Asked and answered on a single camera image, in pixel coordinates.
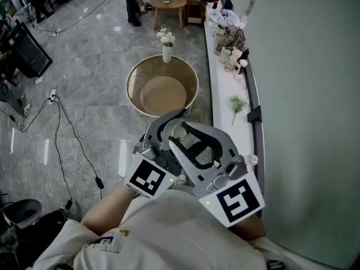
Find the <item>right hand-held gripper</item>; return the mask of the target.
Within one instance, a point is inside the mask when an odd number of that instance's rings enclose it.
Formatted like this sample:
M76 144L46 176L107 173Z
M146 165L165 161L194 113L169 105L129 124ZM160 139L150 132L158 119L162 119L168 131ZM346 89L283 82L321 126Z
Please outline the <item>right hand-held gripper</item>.
M225 227L230 227L265 206L254 172L248 171L231 137L224 131L201 123L184 121L181 126L198 142L186 149L169 137L169 147L195 185L193 194L200 204ZM195 158L207 147L213 151L214 164L200 164Z

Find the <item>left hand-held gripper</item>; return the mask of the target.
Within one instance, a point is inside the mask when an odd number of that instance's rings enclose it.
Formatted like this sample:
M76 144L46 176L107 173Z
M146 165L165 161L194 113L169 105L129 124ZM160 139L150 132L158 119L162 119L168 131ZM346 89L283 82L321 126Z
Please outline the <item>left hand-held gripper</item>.
M133 159L124 184L150 199L157 199L177 180L182 168L169 148L169 137L188 146L182 126L186 109L172 110L153 120L133 149Z

